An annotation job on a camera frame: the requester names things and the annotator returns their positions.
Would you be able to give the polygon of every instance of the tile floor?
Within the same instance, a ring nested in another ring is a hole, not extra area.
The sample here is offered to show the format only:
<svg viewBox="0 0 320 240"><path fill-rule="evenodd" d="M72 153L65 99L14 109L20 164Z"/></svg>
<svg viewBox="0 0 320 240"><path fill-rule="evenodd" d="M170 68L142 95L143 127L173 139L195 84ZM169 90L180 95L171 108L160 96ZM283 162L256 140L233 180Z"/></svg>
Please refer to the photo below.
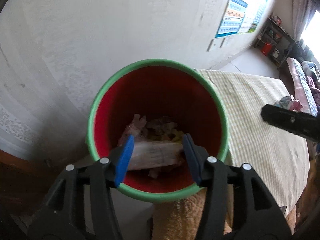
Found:
<svg viewBox="0 0 320 240"><path fill-rule="evenodd" d="M260 50L255 48L246 50L243 54L218 70L279 79L276 65L264 56Z"/></svg>

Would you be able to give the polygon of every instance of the trash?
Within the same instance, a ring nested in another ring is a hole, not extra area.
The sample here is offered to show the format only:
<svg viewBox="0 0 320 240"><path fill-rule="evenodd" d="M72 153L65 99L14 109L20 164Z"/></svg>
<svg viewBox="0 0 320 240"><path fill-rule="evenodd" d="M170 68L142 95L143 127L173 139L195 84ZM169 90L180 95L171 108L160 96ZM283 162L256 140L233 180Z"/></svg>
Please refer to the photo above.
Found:
<svg viewBox="0 0 320 240"><path fill-rule="evenodd" d="M286 96L281 98L274 103L274 106L278 106L290 111L295 110L297 112L301 112L302 110L302 104L299 100L295 100L293 96Z"/></svg>
<svg viewBox="0 0 320 240"><path fill-rule="evenodd" d="M170 141L137 142L131 155L129 171L151 169L178 163L182 144Z"/></svg>
<svg viewBox="0 0 320 240"><path fill-rule="evenodd" d="M146 138L141 134L142 129L147 123L146 116L143 116L140 119L139 114L135 114L133 116L133 120L131 123L125 128L124 132L122 133L120 139L118 140L118 146L121 146L125 143L126 138L129 134L132 134L134 136L135 142L141 142L145 141Z"/></svg>
<svg viewBox="0 0 320 240"><path fill-rule="evenodd" d="M128 170L150 169L149 176L156 179L161 172L170 172L182 165L182 137L184 133L177 130L177 123L164 116L146 121L135 114L131 123L125 128L118 146L121 146L129 134L134 136L134 149Z"/></svg>

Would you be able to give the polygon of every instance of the red container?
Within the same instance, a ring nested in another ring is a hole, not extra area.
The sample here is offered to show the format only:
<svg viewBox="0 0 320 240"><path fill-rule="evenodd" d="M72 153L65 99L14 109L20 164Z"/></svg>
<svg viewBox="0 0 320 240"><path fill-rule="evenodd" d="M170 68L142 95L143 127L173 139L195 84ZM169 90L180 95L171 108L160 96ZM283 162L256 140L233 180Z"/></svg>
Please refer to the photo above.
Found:
<svg viewBox="0 0 320 240"><path fill-rule="evenodd" d="M268 54L270 53L272 49L272 44L265 44L262 49L261 52L263 53L263 55L268 56Z"/></svg>
<svg viewBox="0 0 320 240"><path fill-rule="evenodd" d="M212 87L192 69L170 60L133 63L111 77L97 94L88 121L88 146L95 160L117 146L134 114L147 120L170 116L179 130L190 133L195 144L224 160L228 127L223 106ZM196 193L188 165L162 173L128 171L122 193L149 202L173 201Z"/></svg>

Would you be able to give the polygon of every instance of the window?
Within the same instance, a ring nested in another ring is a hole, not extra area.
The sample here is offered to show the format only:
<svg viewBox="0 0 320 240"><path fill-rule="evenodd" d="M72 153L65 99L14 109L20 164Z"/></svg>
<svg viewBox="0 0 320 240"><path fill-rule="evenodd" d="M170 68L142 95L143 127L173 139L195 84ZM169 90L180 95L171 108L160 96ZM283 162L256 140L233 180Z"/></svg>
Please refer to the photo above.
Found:
<svg viewBox="0 0 320 240"><path fill-rule="evenodd" d="M316 11L301 38L311 49L314 57L320 62L320 13Z"/></svg>

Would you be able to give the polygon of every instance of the green rim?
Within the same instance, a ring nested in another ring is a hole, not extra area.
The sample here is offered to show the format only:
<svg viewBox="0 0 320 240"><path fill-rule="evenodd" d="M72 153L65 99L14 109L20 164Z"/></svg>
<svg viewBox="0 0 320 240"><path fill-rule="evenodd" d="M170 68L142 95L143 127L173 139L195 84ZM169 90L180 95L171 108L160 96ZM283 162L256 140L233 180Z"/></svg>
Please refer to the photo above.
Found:
<svg viewBox="0 0 320 240"><path fill-rule="evenodd" d="M135 63L132 63L122 69L120 69L117 73L115 73L112 77L108 79L108 81L101 87L97 96L95 97L88 120L88 128L87 128L87 144L89 148L89 152L91 157L94 161L100 159L97 149L94 143L94 136L93 136L93 126L94 126L94 119L98 109L98 106L103 98L104 94L108 91L108 89L121 77L126 75L127 73L134 71L139 68L147 67L147 66L167 66L172 67L175 69L179 69L190 76L194 77L203 87L210 93L212 99L214 100L217 110L220 116L221 128L222 128L222 138L221 138L221 145L219 149L219 154L217 158L221 161L225 161L227 152L228 152L228 120L225 114L224 106L222 101L220 100L219 96L216 94L212 86L196 71L193 69L180 64L178 62L167 60L167 59L146 59L141 60ZM169 192L169 193L150 193L137 190L132 188L124 183L121 183L118 190L123 194L146 202L167 202L167 201L175 201L180 200L186 197L189 197L195 193L197 193L201 188L197 186L196 183L185 187L181 190Z"/></svg>

